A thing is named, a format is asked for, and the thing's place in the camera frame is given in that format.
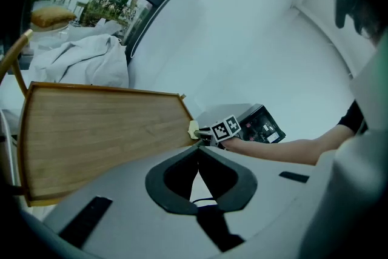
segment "wooden board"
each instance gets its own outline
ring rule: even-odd
[[[178,94],[33,82],[18,160],[28,204],[55,203],[113,166],[189,146]]]

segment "pillow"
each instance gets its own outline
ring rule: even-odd
[[[32,12],[31,22],[39,27],[46,28],[54,24],[70,22],[76,17],[77,16],[73,12],[66,8],[53,6],[40,8]]]

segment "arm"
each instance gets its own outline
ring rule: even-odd
[[[315,140],[263,144],[231,138],[223,141],[222,144],[229,151],[255,158],[315,165],[323,152],[339,148],[345,140],[353,137],[354,134],[350,128],[337,125]]]

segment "black sleeve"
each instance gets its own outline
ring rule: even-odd
[[[348,109],[346,115],[344,115],[338,124],[342,124],[343,126],[347,126],[350,128],[355,134],[363,122],[364,116],[358,107],[356,101],[352,103],[350,108]]]

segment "black cable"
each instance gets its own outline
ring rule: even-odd
[[[215,200],[214,198],[199,198],[198,200],[192,201],[192,203],[195,203],[198,201],[215,201]]]

